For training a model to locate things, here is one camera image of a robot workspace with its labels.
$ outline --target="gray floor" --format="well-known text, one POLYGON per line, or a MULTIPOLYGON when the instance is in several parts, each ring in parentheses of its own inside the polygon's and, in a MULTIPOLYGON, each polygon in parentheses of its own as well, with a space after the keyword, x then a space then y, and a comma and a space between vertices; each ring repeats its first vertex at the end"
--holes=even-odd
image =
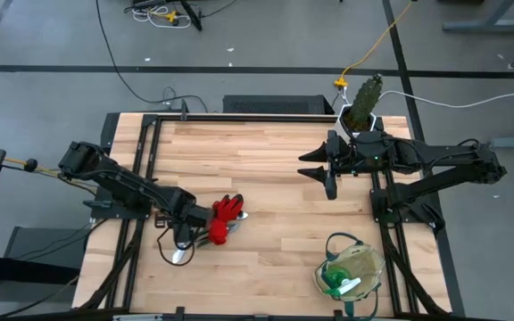
MULTIPOLYGON (((200 2, 205 12, 225 0, 200 2)), ((102 0, 104 27, 119 65, 343 67, 362 57, 386 28, 382 4, 371 0, 239 0, 208 18, 203 33, 155 29, 122 10, 126 0, 102 0)), ((418 1, 399 24, 410 70, 506 71, 514 35, 454 35, 442 21, 484 18, 499 1, 481 7, 418 1)), ((397 15, 405 1, 393 1, 397 15)), ((509 12, 514 17, 514 8, 509 12)), ((110 65, 94 2, 14 0, 0 25, 0 64, 110 65)), ((362 68, 396 69, 389 37, 362 68)), ((325 95, 336 76, 127 74, 146 98, 173 86, 200 95, 210 111, 223 95, 325 95)), ((366 77, 349 77, 350 95, 366 77)), ((412 78, 415 95, 445 103, 472 103, 514 91, 514 79, 412 78)), ((399 78, 385 90, 402 91, 399 78)), ((193 111, 202 106, 188 102, 193 111)), ((452 110, 418 103, 426 140, 454 144, 476 137, 514 136, 514 97, 452 110)), ((0 148, 18 159, 53 167, 70 141, 98 142, 104 114, 159 109, 139 102, 111 73, 0 73, 0 148)), ((403 97, 378 104, 381 115, 407 115, 403 97)), ((461 185, 441 192, 465 309, 472 317, 514 320, 514 150, 499 150, 509 174, 497 185, 461 185)), ((4 171, 0 176, 0 255, 14 226, 77 228, 87 194, 46 177, 4 171)), ((41 311, 64 306, 49 305, 41 311)))

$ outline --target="wooden tabletop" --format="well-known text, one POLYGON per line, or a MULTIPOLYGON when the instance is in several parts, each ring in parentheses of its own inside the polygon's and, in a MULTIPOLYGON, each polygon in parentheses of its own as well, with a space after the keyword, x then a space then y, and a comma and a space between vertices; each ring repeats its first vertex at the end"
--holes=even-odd
MULTIPOLYGON (((114 137, 111 157, 128 169, 134 161, 141 119, 139 113, 121 114, 114 137)), ((410 138, 404 117, 383 120, 387 133, 410 138)), ((318 166, 297 157, 319 147, 330 128, 327 123, 164 121, 153 174, 159 178, 157 184, 187 189, 198 204, 207 207, 225 194, 241 193, 250 216, 226 244, 202 247, 184 267, 162 260, 156 245, 162 230, 154 228, 151 219, 146 221, 130 310, 173 313, 182 306, 186 313, 332 316, 333 310, 344 309, 341 302, 321 295, 312 282, 313 270, 325 259, 327 237, 350 233, 381 252, 382 242, 371 214, 370 176, 342 177, 338 198, 328 201, 322 184, 296 172, 318 166)), ((146 151, 151 136, 150 132, 146 151)), ((410 183, 419 176, 395 174, 394 178, 410 183)), ((110 271, 119 231, 120 221, 110 220, 90 235, 73 307, 88 300, 110 271)), ((413 273, 440 307, 451 310, 431 229, 405 224, 404 232, 413 273)), ((349 245, 346 239, 336 238, 331 250, 349 245)), ((171 257, 170 234, 162 239, 162 246, 171 257)), ((408 311, 403 279, 397 269, 396 274, 402 309, 408 311)), ((125 275, 123 271, 119 284, 124 285, 125 275)), ((117 306, 123 288, 118 288, 117 306)), ((379 294, 377 315, 391 317, 386 272, 379 294)), ((366 316, 373 308, 370 294, 355 303, 356 316, 366 316)))

